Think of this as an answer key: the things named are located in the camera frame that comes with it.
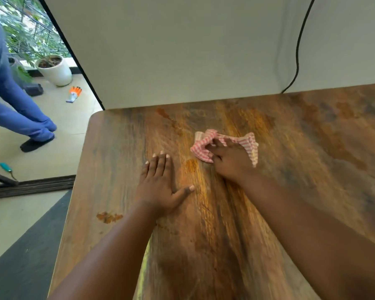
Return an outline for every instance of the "wooden table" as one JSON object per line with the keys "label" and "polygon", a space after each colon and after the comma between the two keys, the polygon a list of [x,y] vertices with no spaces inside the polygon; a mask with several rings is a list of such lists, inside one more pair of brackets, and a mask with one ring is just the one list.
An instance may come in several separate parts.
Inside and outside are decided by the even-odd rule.
{"label": "wooden table", "polygon": [[141,167],[164,149],[197,191],[158,222],[135,298],[318,299],[244,193],[190,153],[206,128],[253,131],[259,171],[375,242],[375,85],[106,110],[89,122],[51,290],[128,211]]}

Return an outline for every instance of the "hand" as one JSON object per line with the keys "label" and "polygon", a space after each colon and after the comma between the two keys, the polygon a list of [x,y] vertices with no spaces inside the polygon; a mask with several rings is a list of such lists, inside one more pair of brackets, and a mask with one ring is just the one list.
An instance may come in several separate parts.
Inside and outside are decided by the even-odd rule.
{"label": "hand", "polygon": [[241,184],[242,180],[254,171],[247,151],[238,143],[225,138],[224,146],[221,141],[214,139],[213,143],[205,148],[210,151],[210,157],[214,161],[215,170],[224,178]]}
{"label": "hand", "polygon": [[169,155],[165,155],[163,151],[160,156],[154,154],[150,162],[146,162],[136,190],[136,198],[153,206],[159,216],[171,213],[194,191],[194,185],[191,185],[173,194],[171,169],[172,158]]}

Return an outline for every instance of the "black mat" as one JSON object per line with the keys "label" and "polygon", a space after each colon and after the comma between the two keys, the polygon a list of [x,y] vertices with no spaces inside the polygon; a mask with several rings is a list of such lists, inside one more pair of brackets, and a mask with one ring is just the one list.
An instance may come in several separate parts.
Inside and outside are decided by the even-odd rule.
{"label": "black mat", "polygon": [[68,191],[0,257],[0,300],[47,298],[70,198]]}

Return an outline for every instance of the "white wall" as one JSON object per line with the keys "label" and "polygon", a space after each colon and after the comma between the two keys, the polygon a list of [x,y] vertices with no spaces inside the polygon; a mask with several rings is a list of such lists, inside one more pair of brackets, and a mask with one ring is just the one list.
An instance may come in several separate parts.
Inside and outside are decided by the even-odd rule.
{"label": "white wall", "polygon": [[[45,0],[106,109],[274,94],[310,0]],[[375,0],[315,0],[289,91],[375,83]]]}

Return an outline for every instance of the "pink checkered cloth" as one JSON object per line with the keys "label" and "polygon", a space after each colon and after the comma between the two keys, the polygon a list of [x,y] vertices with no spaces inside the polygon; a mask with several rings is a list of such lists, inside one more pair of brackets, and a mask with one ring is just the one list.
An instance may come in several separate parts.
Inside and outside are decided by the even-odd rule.
{"label": "pink checkered cloth", "polygon": [[256,166],[258,162],[258,143],[255,141],[253,133],[248,133],[244,137],[237,138],[221,135],[216,130],[206,130],[205,133],[197,131],[194,134],[194,144],[190,147],[190,151],[200,160],[213,163],[213,160],[208,156],[210,151],[205,149],[205,146],[212,143],[214,138],[219,139],[224,146],[226,146],[225,138],[230,138],[232,142],[239,143],[246,149],[253,166]]}

